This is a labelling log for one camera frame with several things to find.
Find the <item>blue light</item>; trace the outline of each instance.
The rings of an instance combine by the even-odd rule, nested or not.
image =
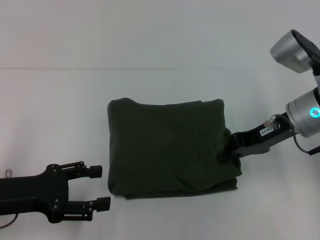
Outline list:
[[[310,110],[310,115],[313,118],[319,118],[320,117],[320,109],[317,107],[314,107]]]

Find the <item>green towel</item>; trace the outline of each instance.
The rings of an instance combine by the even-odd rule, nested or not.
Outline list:
[[[107,110],[112,194],[135,199],[237,189],[241,164],[224,152],[231,133],[222,100],[146,105],[122,98]]]

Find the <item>screw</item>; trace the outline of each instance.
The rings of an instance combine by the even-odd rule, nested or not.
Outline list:
[[[12,178],[12,170],[11,169],[5,170],[4,176],[5,176],[6,179],[7,178]]]

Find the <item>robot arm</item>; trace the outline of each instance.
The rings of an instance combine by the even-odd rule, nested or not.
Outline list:
[[[252,130],[234,133],[226,148],[233,155],[245,157],[266,153],[271,146],[293,137],[304,153],[319,153],[320,146],[310,151],[302,149],[296,134],[308,138],[320,132],[320,49],[298,31],[291,30],[272,47],[270,53],[278,63],[296,73],[312,69],[318,87],[289,102],[286,113],[273,115],[269,121]]]

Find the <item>white wall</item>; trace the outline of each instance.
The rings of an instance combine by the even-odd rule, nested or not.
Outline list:
[[[1,0],[0,169],[15,177],[48,164],[102,165],[70,182],[71,200],[110,196],[109,101],[221,98],[232,132],[260,125],[316,86],[269,49],[297,29],[320,46],[316,0]],[[306,149],[320,136],[298,141]],[[20,214],[1,239],[318,240],[319,156],[288,139],[242,159],[238,190],[124,200],[92,222],[50,224]],[[0,216],[0,225],[12,216]]]

